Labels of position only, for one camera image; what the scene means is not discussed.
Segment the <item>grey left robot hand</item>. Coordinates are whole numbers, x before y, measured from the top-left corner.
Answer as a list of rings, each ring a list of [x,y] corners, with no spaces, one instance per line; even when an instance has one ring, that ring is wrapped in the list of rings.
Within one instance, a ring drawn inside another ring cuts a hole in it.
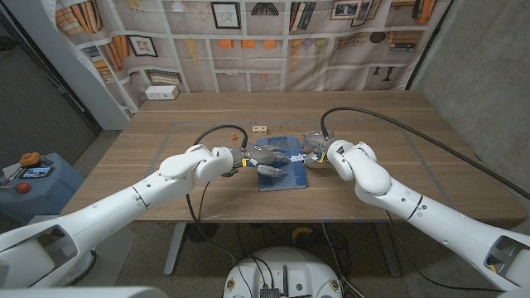
[[[241,167],[255,167],[261,175],[280,178],[287,175],[281,168],[274,167],[277,163],[288,164],[290,158],[281,152],[280,147],[269,145],[247,145],[243,149],[233,149],[233,168],[237,170]]]

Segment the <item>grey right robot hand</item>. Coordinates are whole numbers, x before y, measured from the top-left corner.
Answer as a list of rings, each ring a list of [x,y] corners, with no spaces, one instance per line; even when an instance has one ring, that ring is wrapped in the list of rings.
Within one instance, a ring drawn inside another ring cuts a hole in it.
[[[308,166],[315,162],[327,162],[327,151],[334,141],[333,132],[330,132],[327,137],[321,131],[306,132],[299,142],[302,152],[306,154],[303,164]]]

